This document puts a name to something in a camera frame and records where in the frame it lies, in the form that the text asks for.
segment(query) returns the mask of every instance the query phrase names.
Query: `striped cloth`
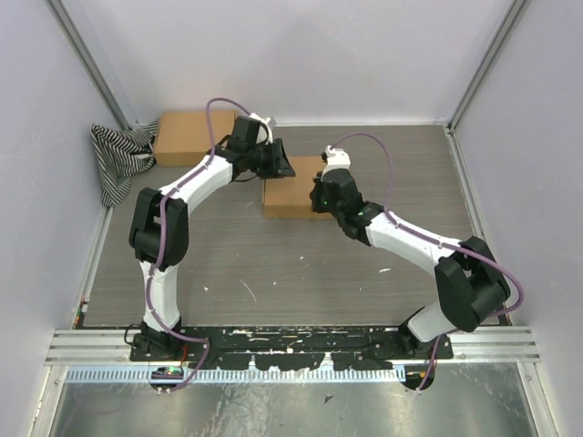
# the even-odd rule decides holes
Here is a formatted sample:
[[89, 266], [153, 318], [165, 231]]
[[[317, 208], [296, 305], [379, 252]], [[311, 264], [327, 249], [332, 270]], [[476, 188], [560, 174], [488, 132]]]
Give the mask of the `striped cloth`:
[[122, 132], [98, 125], [91, 127], [104, 206], [119, 205], [129, 192], [131, 178], [154, 167], [158, 126], [157, 120], [141, 129]]

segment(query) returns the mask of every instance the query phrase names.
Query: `brown box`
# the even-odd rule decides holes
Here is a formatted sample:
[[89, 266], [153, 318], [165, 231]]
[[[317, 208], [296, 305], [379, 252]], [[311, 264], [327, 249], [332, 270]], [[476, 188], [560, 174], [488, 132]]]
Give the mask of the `brown box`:
[[[215, 141], [233, 129], [237, 111], [212, 111], [210, 120]], [[160, 127], [154, 158], [162, 167], [195, 167], [210, 149], [209, 130], [204, 111], [166, 112]]]
[[265, 179], [263, 216], [266, 219], [331, 219], [312, 211], [313, 177], [325, 164], [321, 157], [289, 157], [295, 178]]

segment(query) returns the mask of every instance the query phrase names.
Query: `white wall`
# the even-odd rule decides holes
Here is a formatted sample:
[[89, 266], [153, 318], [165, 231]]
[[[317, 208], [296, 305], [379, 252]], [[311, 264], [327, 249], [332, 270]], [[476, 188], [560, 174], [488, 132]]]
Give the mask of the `white wall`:
[[511, 0], [65, 0], [130, 122], [227, 96], [285, 123], [451, 118]]
[[527, 290], [569, 435], [583, 430], [583, 3], [531, 2], [459, 128], [487, 234]]
[[0, 2], [0, 40], [0, 435], [18, 437], [102, 210], [89, 127], [115, 122], [45, 2]]

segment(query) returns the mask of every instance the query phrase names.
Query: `robotic manipulator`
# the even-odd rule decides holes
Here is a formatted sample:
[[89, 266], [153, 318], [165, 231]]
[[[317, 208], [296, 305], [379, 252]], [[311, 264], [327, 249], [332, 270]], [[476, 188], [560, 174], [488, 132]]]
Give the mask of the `robotic manipulator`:
[[[295, 176], [281, 139], [273, 138], [270, 122], [255, 114], [238, 117], [232, 133], [214, 148], [215, 156], [209, 164], [205, 159], [177, 181], [158, 190], [144, 188], [138, 196], [129, 244], [140, 261], [144, 281], [148, 283], [151, 278], [140, 333], [161, 350], [175, 353], [183, 342], [166, 333], [153, 317], [148, 300], [165, 327], [179, 332], [177, 274], [189, 245], [189, 215], [211, 193], [245, 171], [264, 179]], [[347, 237], [389, 250], [435, 277], [438, 300], [399, 326], [399, 342], [405, 352], [423, 348], [438, 335], [453, 330], [475, 330], [510, 297], [506, 280], [496, 269], [412, 235], [395, 226], [382, 205], [364, 200], [349, 171], [350, 158], [342, 149], [327, 147], [322, 158], [326, 166], [314, 175], [310, 194], [313, 210], [331, 213]], [[163, 257], [159, 267], [152, 269], [158, 260], [161, 240], [160, 203], [171, 191], [174, 193], [166, 203]], [[426, 236], [494, 259], [486, 243], [477, 237], [466, 241], [450, 239], [406, 223], [395, 214], [393, 217]]]

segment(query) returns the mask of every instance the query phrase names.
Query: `gray wooden tabletop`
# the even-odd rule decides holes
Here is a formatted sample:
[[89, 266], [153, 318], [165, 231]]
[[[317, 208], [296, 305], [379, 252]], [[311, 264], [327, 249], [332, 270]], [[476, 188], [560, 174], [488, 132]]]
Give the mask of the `gray wooden tabletop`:
[[[318, 155], [354, 127], [281, 127], [289, 155]], [[438, 234], [471, 233], [465, 203], [443, 129], [365, 127], [394, 155], [391, 209]], [[344, 148], [365, 198], [383, 202], [388, 169], [382, 150], [367, 138]], [[128, 245], [137, 194], [188, 171], [153, 168], [135, 177], [116, 207], [90, 296], [86, 325], [140, 322], [144, 288]], [[399, 324], [436, 299], [433, 279], [394, 254], [348, 239], [333, 220], [275, 220], [261, 213], [262, 184], [230, 184], [190, 218], [189, 252], [179, 268], [183, 323]]]

